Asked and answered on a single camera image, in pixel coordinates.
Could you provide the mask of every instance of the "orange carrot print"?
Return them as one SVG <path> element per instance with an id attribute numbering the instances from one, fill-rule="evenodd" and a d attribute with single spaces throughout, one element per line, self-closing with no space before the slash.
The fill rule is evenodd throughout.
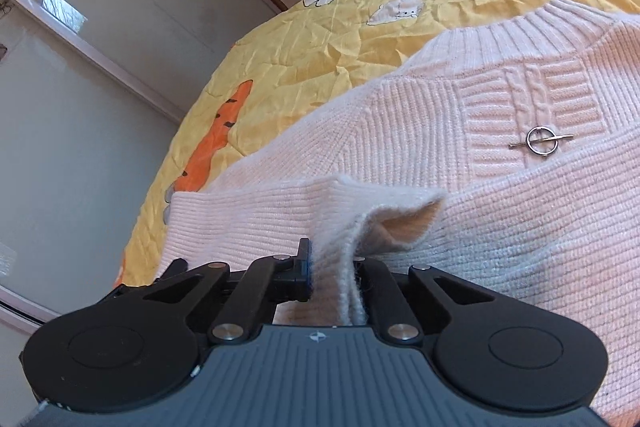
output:
<path id="1" fill-rule="evenodd" d="M 174 189 L 182 192 L 197 192 L 209 178 L 213 155 L 227 144 L 229 129 L 236 120 L 244 101 L 251 92 L 254 81 L 247 80 L 238 86 L 235 93 L 222 104 L 209 132 L 198 143 L 184 168 L 182 176 L 174 183 Z"/>

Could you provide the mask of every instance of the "sweater collar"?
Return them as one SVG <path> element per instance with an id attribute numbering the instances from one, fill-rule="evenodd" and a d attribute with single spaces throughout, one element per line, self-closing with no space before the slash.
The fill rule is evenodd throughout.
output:
<path id="1" fill-rule="evenodd" d="M 616 18 L 570 0 L 551 0 L 524 15 L 487 26 L 448 30 L 407 61 L 437 64 L 438 74 L 484 70 L 512 59 L 571 57 L 595 44 Z"/>

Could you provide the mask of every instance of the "silver rivet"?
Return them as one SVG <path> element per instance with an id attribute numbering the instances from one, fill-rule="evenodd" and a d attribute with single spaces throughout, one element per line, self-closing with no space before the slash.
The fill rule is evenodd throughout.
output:
<path id="1" fill-rule="evenodd" d="M 410 341 L 418 336 L 419 331 L 411 324 L 394 324 L 387 330 L 390 336 L 399 341 Z"/>
<path id="2" fill-rule="evenodd" d="M 237 324 L 219 324 L 211 331 L 213 336 L 221 341 L 234 341 L 239 337 L 242 337 L 244 330 L 242 326 Z"/>

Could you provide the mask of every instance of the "knit sweater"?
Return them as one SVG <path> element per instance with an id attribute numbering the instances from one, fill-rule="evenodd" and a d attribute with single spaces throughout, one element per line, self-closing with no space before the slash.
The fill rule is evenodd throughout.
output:
<path id="1" fill-rule="evenodd" d="M 521 142 L 574 134 L 543 158 Z M 640 16 L 568 0 L 445 31 L 316 109 L 200 193 L 171 201 L 160 270 L 313 245 L 314 295 L 278 319 L 366 320 L 353 256 L 428 263 L 591 328 L 593 402 L 640 419 Z"/>

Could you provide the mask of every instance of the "bed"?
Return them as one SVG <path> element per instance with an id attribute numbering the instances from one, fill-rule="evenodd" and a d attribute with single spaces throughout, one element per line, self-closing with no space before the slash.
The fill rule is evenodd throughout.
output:
<path id="1" fill-rule="evenodd" d="M 124 250 L 117 283 L 150 283 L 174 190 L 200 190 L 294 122 L 397 68 L 446 28 L 482 25 L 547 0 L 303 0 L 236 42 L 171 143 Z M 640 12 L 640 0 L 576 0 Z"/>

